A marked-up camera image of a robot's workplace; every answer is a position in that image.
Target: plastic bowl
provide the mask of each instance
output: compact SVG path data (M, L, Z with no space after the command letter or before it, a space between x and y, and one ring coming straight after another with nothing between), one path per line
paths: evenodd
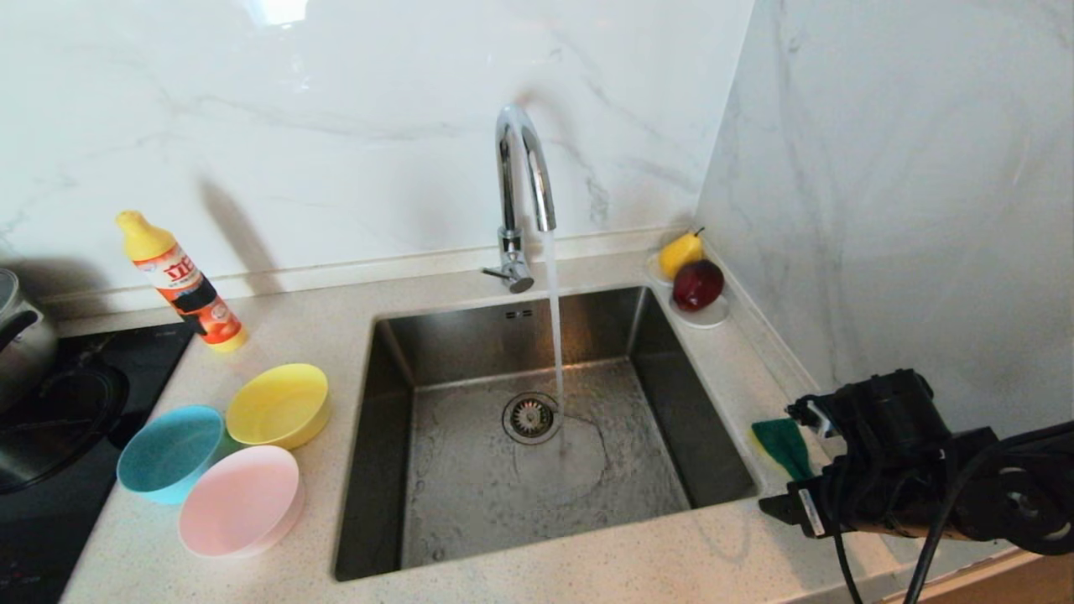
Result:
M124 448L116 477L150 501L183 503L214 463L240 448L220 412L191 405L166 413L139 431Z
M294 527L305 490L294 456L260 446L214 465L179 512L179 540L203 558L249 558Z
M300 447L329 421L329 380L314 365L293 363L255 377L228 407L228 432L246 445Z

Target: marble backsplash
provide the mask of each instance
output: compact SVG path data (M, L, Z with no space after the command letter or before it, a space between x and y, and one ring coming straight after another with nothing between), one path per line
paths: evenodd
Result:
M143 286L142 210L211 275L488 246L527 107L560 238L688 221L753 0L39 0L0 24L0 265Z
M953 429L1072 417L1066 0L758 0L698 208L824 390L914 368Z

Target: water stream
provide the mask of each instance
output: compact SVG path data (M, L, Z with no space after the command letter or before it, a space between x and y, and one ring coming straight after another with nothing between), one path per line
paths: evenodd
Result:
M555 273L555 232L545 231L545 265L548 268L548 302L552 308L552 349L555 353L555 402L566 416L567 400L563 396L563 334L560 331L560 283Z

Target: sponge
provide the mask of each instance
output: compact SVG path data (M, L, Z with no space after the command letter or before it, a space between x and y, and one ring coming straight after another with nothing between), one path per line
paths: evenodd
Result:
M753 425L753 434L765 452L772 456L794 480L813 477L809 466L809 451L798 425L789 418L770 419Z

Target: stainless steel pot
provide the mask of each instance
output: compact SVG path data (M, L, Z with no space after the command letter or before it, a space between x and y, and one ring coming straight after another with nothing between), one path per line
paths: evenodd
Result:
M0 413L26 396L56 360L56 327L0 269Z

